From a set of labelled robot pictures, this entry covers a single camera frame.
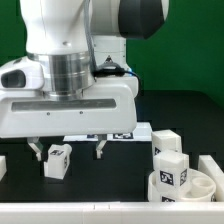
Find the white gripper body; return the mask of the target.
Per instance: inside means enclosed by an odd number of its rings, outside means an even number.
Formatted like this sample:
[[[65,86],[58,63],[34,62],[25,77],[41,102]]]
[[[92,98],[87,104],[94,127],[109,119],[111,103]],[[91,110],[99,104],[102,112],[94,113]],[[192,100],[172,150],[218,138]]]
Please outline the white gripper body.
[[[133,76],[99,78],[74,101],[50,101],[39,91],[0,90],[0,137],[128,133],[137,124],[137,93]]]

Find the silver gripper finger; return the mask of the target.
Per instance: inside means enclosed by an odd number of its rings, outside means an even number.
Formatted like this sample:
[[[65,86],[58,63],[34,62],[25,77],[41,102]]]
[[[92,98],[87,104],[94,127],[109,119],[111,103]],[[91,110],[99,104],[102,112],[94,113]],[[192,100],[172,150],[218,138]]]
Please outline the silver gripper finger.
[[[101,159],[103,154],[103,147],[105,146],[107,142],[107,135],[102,134],[98,136],[98,141],[96,145],[96,158]]]
[[[38,137],[28,137],[27,143],[31,149],[36,153],[36,158],[38,161],[42,160],[43,145],[41,144]]]

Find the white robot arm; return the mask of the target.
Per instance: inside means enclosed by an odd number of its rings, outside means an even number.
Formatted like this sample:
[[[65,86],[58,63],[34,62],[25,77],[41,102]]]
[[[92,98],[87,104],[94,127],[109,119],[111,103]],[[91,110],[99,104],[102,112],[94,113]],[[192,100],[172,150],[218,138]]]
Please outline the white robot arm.
[[[147,39],[169,0],[20,0],[26,56],[0,67],[0,138],[129,133],[137,124],[136,74],[108,54],[117,41]]]

